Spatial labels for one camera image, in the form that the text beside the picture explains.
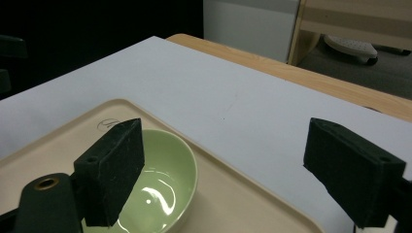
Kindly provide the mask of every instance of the bowl rim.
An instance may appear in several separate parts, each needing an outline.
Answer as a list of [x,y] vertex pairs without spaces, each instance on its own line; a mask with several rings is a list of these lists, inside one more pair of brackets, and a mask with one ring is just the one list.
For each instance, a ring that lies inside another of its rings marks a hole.
[[188,200],[188,202],[186,203],[186,205],[185,205],[184,209],[182,210],[182,212],[176,217],[176,219],[174,219],[174,220],[172,221],[171,224],[169,224],[168,226],[164,227],[164,228],[160,231],[160,232],[167,232],[167,231],[169,231],[170,229],[172,229],[172,228],[176,225],[176,223],[178,223],[179,220],[181,220],[182,216],[189,210],[190,204],[191,204],[191,202],[193,201],[194,194],[196,193],[196,190],[197,190],[197,184],[198,184],[198,179],[199,179],[199,175],[198,175],[198,165],[197,165],[196,157],[195,157],[195,155],[194,155],[193,150],[191,149],[191,147],[189,146],[189,144],[188,144],[184,139],[182,139],[182,137],[179,136],[178,134],[172,133],[172,132],[167,131],[167,130],[155,129],[155,128],[144,128],[144,129],[142,129],[142,134],[144,134],[144,132],[161,132],[161,133],[165,133],[165,134],[168,134],[168,135],[176,138],[178,141],[180,141],[180,142],[182,143],[183,146],[185,146],[185,147],[189,150],[190,157],[192,158],[193,164],[194,164],[194,175],[195,175],[195,178],[194,178],[194,184],[193,184],[193,192],[190,194],[189,200]]

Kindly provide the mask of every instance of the wall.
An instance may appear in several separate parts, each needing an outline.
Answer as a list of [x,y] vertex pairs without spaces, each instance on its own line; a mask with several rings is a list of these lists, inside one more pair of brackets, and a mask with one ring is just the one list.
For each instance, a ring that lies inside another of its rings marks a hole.
[[299,0],[204,0],[204,38],[287,62]]

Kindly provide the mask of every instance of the wooden table edge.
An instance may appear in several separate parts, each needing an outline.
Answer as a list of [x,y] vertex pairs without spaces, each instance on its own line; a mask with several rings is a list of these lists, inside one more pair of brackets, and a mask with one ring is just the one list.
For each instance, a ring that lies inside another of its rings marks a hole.
[[385,115],[412,122],[412,100],[357,84],[340,81],[270,58],[192,37],[187,34],[176,34],[168,37],[166,40],[261,71],[285,81],[315,89]]

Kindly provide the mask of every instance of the dark background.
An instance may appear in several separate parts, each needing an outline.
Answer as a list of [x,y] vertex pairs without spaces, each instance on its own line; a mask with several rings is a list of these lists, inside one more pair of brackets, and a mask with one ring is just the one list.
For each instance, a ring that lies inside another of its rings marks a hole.
[[23,39],[28,53],[0,55],[12,85],[0,100],[152,36],[203,38],[201,0],[0,0],[0,11],[0,35]]

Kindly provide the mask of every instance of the gray floor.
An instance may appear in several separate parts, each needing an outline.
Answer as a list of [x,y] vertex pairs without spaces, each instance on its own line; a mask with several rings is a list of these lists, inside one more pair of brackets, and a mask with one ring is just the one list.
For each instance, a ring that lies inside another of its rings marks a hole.
[[367,58],[331,49],[321,37],[297,66],[412,100],[412,54],[401,55],[402,50],[382,46],[374,48],[378,62],[367,66]]

